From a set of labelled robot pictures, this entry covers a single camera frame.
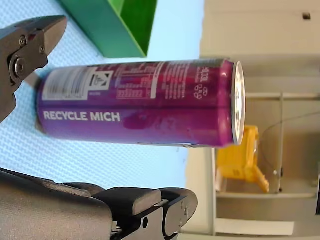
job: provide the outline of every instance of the screw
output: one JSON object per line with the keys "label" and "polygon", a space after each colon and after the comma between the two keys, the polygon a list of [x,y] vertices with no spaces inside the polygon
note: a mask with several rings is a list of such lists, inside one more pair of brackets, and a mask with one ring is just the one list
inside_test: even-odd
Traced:
{"label": "screw", "polygon": [[15,62],[14,65],[14,73],[15,75],[19,78],[19,77],[23,77],[26,70],[25,70],[25,59],[23,58],[18,58]]}
{"label": "screw", "polygon": [[40,47],[40,53],[41,53],[41,54],[44,54],[44,53],[45,53],[45,47],[44,47],[44,46],[41,46],[41,47]]}
{"label": "screw", "polygon": [[19,45],[20,45],[20,47],[24,47],[26,44],[27,44],[26,37],[25,37],[25,36],[21,36],[21,37],[19,38]]}

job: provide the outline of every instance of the green box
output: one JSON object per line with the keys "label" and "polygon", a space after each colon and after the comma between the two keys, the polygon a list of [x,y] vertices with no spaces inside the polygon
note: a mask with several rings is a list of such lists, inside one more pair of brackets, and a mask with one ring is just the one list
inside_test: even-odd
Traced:
{"label": "green box", "polygon": [[157,0],[58,1],[103,56],[147,56]]}

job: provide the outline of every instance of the energy drink can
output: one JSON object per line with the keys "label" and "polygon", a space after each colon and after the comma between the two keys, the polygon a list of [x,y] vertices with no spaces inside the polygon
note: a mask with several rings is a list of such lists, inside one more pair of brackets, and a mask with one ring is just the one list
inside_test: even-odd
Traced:
{"label": "energy drink can", "polygon": [[226,59],[66,67],[39,88],[42,129],[60,139],[223,147],[240,144],[245,82]]}

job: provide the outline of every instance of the yellow object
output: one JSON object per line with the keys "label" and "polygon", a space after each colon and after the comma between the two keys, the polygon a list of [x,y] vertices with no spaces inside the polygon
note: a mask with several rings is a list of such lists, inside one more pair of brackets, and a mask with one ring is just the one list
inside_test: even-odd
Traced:
{"label": "yellow object", "polygon": [[259,133],[256,126],[244,126],[241,145],[231,145],[217,151],[217,169],[224,178],[257,183],[269,192],[269,182],[257,166]]}

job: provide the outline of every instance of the textured blue mat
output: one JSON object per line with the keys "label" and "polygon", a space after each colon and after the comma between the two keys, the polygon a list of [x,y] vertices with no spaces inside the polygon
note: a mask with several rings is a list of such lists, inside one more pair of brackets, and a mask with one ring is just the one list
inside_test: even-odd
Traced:
{"label": "textured blue mat", "polygon": [[[147,59],[103,58],[69,18],[66,33],[37,71],[71,65],[196,59],[199,57],[204,0],[158,0]],[[38,16],[67,15],[54,0],[1,0],[0,28]],[[187,149],[65,141],[35,129],[35,91],[23,84],[17,108],[0,125],[0,167],[56,182],[89,182],[104,188],[183,187]]]}

